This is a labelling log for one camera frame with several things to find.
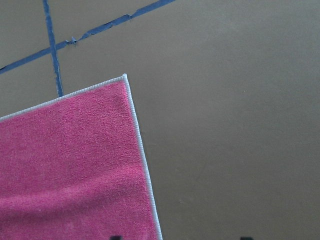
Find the brown paper table cover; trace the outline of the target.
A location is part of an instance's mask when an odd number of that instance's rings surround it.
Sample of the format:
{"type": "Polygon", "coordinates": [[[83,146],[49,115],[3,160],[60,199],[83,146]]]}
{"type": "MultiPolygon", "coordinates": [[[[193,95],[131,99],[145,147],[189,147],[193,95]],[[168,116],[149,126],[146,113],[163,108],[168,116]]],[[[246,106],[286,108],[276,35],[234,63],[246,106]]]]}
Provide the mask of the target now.
{"type": "Polygon", "coordinates": [[[65,94],[127,74],[166,240],[320,237],[320,3],[50,0],[65,94]]]}

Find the pink grey microfibre towel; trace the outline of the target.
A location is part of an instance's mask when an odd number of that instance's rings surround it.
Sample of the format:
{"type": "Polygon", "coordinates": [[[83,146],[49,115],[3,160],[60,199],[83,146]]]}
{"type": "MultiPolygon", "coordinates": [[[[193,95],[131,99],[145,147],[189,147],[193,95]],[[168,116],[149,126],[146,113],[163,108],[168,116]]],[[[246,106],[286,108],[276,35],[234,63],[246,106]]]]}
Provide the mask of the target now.
{"type": "Polygon", "coordinates": [[[160,240],[126,74],[0,119],[3,240],[160,240]]]}

